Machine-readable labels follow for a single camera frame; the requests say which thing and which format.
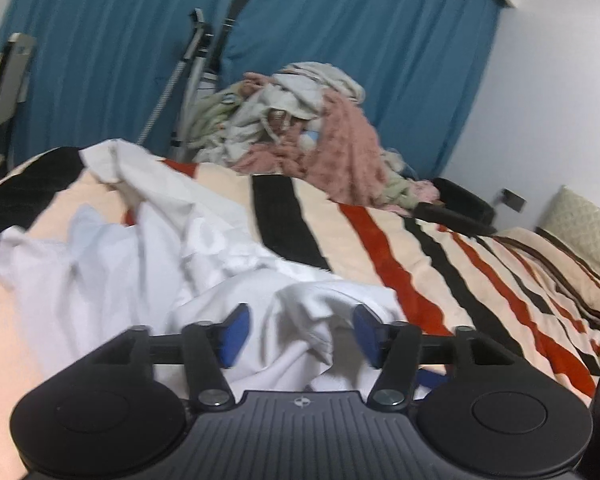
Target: blue curtain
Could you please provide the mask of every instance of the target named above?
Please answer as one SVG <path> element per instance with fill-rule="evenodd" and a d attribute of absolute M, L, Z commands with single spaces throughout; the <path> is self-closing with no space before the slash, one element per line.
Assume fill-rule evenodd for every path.
<path fill-rule="evenodd" d="M 224 18 L 231 0 L 13 0 L 0 46 L 12 32 L 38 38 L 27 101 L 14 128 L 17 161 L 62 145 L 136 140 L 190 37 L 188 14 Z M 176 90 L 182 95 L 182 88 Z M 168 148 L 179 99 L 147 146 Z"/>
<path fill-rule="evenodd" d="M 439 174 L 477 92 L 501 0 L 251 0 L 222 58 L 222 82 L 295 61 L 328 62 L 362 84 L 386 148 Z"/>

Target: red stripe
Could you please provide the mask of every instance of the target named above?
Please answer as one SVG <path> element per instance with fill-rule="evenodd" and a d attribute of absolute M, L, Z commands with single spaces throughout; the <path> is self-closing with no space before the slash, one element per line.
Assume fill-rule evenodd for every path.
<path fill-rule="evenodd" d="M 195 178 L 198 174 L 198 165 L 194 162 L 186 164 L 184 162 L 176 162 L 175 160 L 169 160 L 168 158 L 165 158 L 162 162 L 169 166 L 172 170 L 184 173 L 185 175 L 190 176 L 191 178 Z"/>
<path fill-rule="evenodd" d="M 442 311 L 413 288 L 411 274 L 394 258 L 389 240 L 369 212 L 360 206 L 338 207 L 358 234 L 384 285 L 395 291 L 407 320 L 428 334 L 451 335 L 443 323 Z"/>
<path fill-rule="evenodd" d="M 538 326 L 531 319 L 526 303 L 500 279 L 495 270 L 483 259 L 477 251 L 465 243 L 457 233 L 451 233 L 452 237 L 471 263 L 480 270 L 493 284 L 498 293 L 509 302 L 509 306 L 516 319 L 531 330 L 534 343 L 538 353 L 549 361 L 554 374 L 566 375 L 574 388 L 588 397 L 593 397 L 596 385 L 591 378 L 587 367 L 571 352 L 560 346 L 552 338 L 538 330 Z"/>
<path fill-rule="evenodd" d="M 544 287 L 542 287 L 542 283 L 540 283 L 540 280 L 538 280 L 536 273 L 529 265 L 528 261 L 526 261 L 522 256 L 520 256 L 516 251 L 514 251 L 510 247 L 504 246 L 504 248 L 506 248 L 507 251 L 509 251 L 516 257 L 516 259 L 522 264 L 522 266 L 525 267 L 526 272 L 528 272 L 528 274 L 534 279 L 534 281 L 538 285 L 540 285 L 540 287 L 544 290 Z M 580 332 L 581 334 L 587 332 L 587 329 L 585 328 L 584 323 L 581 320 L 575 319 L 568 310 L 566 310 L 563 306 L 560 306 L 560 304 L 558 304 L 557 301 L 554 301 L 554 298 L 552 298 L 549 294 L 547 294 L 547 297 L 549 298 L 553 306 L 556 308 L 556 310 L 560 312 L 560 315 L 568 319 L 578 332 Z"/>
<path fill-rule="evenodd" d="M 198 174 L 198 165 L 195 163 L 186 164 L 184 162 L 176 162 L 175 160 L 169 160 L 168 158 L 165 158 L 162 161 L 162 163 L 169 166 L 172 170 L 183 173 L 187 176 L 190 176 L 191 178 L 195 178 L 196 175 Z M 125 217 L 122 219 L 122 223 L 124 225 L 129 225 L 129 226 L 136 225 L 136 215 L 132 209 L 129 209 L 125 213 Z"/>
<path fill-rule="evenodd" d="M 591 342 L 591 348 L 593 348 L 593 351 L 596 353 L 596 355 L 598 357 L 600 357 L 600 344 L 593 341 L 593 339 L 590 340 L 590 342 Z"/>

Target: black device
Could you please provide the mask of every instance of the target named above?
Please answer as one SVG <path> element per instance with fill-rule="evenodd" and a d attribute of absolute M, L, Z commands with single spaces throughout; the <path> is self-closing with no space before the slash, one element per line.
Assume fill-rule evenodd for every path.
<path fill-rule="evenodd" d="M 423 335 L 356 307 L 356 340 L 382 368 L 358 392 L 246 392 L 221 368 L 248 336 L 240 305 L 181 334 L 126 331 L 27 394 L 11 435 L 30 480 L 575 479 L 592 417 L 571 392 L 468 327 Z M 183 364 L 189 399 L 152 378 Z M 450 379 L 414 401 L 420 364 Z"/>

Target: wall socket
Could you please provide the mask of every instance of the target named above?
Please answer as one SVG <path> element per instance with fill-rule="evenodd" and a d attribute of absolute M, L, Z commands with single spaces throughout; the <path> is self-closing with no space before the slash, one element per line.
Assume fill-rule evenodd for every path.
<path fill-rule="evenodd" d="M 517 213 L 522 213 L 522 210 L 526 204 L 526 200 L 524 198 L 522 198 L 520 195 L 516 195 L 510 189 L 502 190 L 501 202 L 504 205 L 512 208 L 513 211 L 516 211 Z"/>

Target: white sheet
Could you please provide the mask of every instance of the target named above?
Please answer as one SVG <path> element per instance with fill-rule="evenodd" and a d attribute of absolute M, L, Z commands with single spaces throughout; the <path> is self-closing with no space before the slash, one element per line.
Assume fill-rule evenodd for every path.
<path fill-rule="evenodd" d="M 310 383 L 368 392 L 378 373 L 355 345 L 350 314 L 365 303 L 385 322 L 403 319 L 394 291 L 283 260 L 251 239 L 240 205 L 142 148 L 106 141 L 82 156 L 101 181 L 141 202 L 135 226 L 107 224 L 84 206 L 67 243 L 18 228 L 0 236 L 0 278 L 16 293 L 46 376 L 130 325 L 173 333 L 197 320 L 220 321 L 245 302 L 251 333 L 226 372 L 237 397 Z M 183 393 L 173 370 L 160 378 Z"/>

